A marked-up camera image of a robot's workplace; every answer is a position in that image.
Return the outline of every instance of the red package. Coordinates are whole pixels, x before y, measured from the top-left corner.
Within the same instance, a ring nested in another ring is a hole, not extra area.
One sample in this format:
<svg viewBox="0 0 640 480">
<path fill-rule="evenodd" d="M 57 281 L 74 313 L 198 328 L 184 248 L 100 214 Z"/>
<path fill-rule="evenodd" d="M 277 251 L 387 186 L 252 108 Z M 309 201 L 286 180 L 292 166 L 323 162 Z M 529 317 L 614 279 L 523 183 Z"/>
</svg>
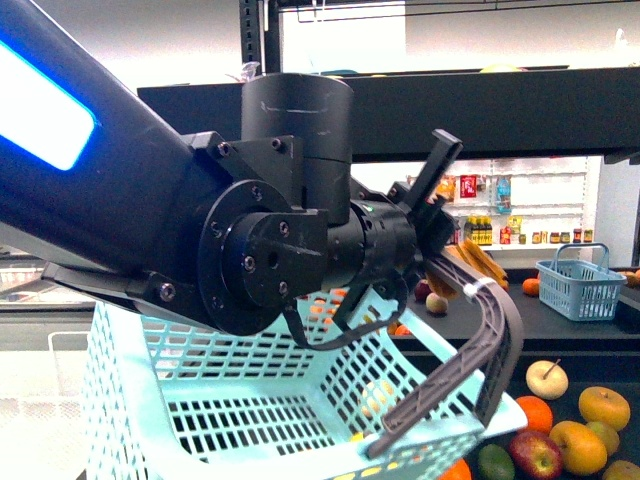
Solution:
<svg viewBox="0 0 640 480">
<path fill-rule="evenodd" d="M 460 198 L 476 198 L 478 194 L 478 177 L 475 175 L 460 176 Z"/>
</svg>

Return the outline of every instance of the white shelving unit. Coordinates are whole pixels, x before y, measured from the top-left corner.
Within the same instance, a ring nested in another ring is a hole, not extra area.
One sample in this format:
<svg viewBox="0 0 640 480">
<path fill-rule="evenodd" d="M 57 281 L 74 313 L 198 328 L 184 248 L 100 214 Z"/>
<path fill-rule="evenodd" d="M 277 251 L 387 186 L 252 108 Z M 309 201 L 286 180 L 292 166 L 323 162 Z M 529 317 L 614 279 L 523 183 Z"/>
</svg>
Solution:
<svg viewBox="0 0 640 480">
<path fill-rule="evenodd" d="M 532 266 L 541 258 L 550 258 L 562 244 L 533 244 L 533 232 L 571 232 L 573 229 L 594 229 L 598 198 L 600 157 L 526 158 L 508 160 L 458 160 L 446 175 L 457 177 L 456 196 L 445 210 L 460 221 L 468 216 L 489 216 L 493 227 L 493 245 L 483 247 L 506 267 Z M 415 176 L 421 163 L 354 165 L 353 175 L 369 188 L 387 192 L 394 181 Z M 460 197 L 460 176 L 485 177 L 486 189 L 475 198 Z M 509 214 L 496 208 L 496 183 L 500 176 L 511 176 Z M 510 215 L 521 216 L 525 245 L 500 245 L 500 229 Z M 567 256 L 577 251 L 567 252 Z M 591 250 L 580 251 L 581 258 L 590 260 Z"/>
</svg>

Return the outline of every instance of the lime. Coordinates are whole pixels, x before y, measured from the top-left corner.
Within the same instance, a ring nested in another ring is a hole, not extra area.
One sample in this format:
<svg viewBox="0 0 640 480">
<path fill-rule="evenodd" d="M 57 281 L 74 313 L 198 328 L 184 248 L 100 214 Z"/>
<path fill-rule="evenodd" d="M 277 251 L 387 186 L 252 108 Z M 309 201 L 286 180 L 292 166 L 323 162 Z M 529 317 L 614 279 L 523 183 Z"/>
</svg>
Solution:
<svg viewBox="0 0 640 480">
<path fill-rule="evenodd" d="M 507 451 L 491 443 L 478 452 L 478 470 L 484 480 L 513 480 L 516 469 Z"/>
</svg>

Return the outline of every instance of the screw hole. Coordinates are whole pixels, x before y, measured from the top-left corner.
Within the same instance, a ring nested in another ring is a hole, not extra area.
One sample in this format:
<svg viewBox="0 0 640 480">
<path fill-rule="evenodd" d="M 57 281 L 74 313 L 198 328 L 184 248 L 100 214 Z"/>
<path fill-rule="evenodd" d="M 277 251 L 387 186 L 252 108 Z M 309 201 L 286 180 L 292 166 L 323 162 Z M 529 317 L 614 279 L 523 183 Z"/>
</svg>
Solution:
<svg viewBox="0 0 640 480">
<path fill-rule="evenodd" d="M 269 263 L 269 267 L 271 267 L 273 269 L 278 268 L 278 253 L 277 252 L 271 252 L 269 254 L 269 258 L 268 258 L 267 262 Z"/>
</svg>

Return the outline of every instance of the white band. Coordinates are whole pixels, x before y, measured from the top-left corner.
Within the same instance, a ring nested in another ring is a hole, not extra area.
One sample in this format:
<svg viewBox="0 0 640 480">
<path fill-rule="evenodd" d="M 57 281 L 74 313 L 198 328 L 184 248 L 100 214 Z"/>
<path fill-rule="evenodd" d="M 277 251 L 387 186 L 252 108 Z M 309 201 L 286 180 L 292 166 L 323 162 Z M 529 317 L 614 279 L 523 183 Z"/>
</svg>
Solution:
<svg viewBox="0 0 640 480">
<path fill-rule="evenodd" d="M 462 291 L 467 297 L 467 300 L 469 301 L 469 303 L 473 303 L 473 300 L 476 298 L 478 291 L 482 287 L 485 287 L 492 283 L 497 283 L 497 282 L 491 277 L 483 277 L 475 283 L 467 283 L 462 289 Z"/>
</svg>

